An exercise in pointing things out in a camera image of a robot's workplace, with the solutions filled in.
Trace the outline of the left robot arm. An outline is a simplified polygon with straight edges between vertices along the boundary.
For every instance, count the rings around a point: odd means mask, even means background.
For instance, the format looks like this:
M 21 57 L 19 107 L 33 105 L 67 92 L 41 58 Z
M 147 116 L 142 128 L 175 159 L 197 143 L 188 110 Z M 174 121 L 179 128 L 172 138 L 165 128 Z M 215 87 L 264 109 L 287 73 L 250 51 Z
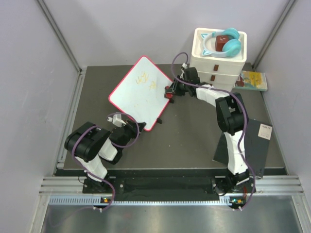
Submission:
M 107 169 L 102 161 L 116 164 L 122 150 L 137 140 L 145 126 L 145 122 L 126 120 L 122 126 L 108 131 L 86 122 L 66 138 L 64 148 L 83 166 L 88 178 L 94 180 L 94 188 L 103 193 L 110 188 L 110 180 L 105 178 Z

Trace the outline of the red bone-shaped eraser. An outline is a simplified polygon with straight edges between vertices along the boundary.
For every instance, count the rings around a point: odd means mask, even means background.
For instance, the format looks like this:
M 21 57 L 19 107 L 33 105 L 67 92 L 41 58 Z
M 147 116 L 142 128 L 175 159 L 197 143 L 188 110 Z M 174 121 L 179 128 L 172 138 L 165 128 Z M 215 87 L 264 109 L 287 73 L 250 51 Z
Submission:
M 173 88 L 171 86 L 166 86 L 165 92 L 164 92 L 164 97 L 170 100 L 173 98 L 173 96 L 174 96 Z

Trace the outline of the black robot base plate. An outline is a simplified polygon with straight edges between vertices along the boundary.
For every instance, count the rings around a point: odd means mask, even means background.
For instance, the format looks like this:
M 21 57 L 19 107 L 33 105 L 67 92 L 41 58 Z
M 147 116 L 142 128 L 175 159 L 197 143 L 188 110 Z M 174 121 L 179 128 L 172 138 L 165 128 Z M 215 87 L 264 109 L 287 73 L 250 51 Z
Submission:
M 145 191 L 158 193 L 176 191 L 178 194 L 190 191 L 200 194 L 251 193 L 253 188 L 252 180 L 230 188 L 224 177 L 118 177 L 109 181 L 118 196 L 143 194 Z

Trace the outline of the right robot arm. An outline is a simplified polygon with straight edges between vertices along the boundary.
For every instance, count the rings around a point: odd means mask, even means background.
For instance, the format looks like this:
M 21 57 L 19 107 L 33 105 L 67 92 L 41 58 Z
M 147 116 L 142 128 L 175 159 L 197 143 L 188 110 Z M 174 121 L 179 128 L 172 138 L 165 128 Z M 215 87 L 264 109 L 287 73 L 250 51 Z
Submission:
M 240 191 L 250 177 L 244 149 L 248 115 L 241 95 L 200 82 L 197 69 L 188 67 L 185 63 L 181 66 L 181 74 L 175 76 L 173 83 L 166 86 L 164 91 L 164 98 L 169 100 L 173 96 L 189 93 L 190 96 L 215 107 L 217 123 L 227 145 L 226 184 L 230 191 Z

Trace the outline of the pink framed whiteboard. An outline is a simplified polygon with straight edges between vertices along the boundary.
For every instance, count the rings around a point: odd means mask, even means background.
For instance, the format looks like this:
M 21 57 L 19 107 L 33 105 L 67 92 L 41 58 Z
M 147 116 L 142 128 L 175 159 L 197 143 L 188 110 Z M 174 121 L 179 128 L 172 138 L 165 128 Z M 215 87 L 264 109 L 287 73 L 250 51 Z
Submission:
M 169 103 L 165 88 L 172 83 L 154 62 L 142 56 L 110 93 L 108 100 L 137 122 L 145 122 L 144 130 L 151 131 Z

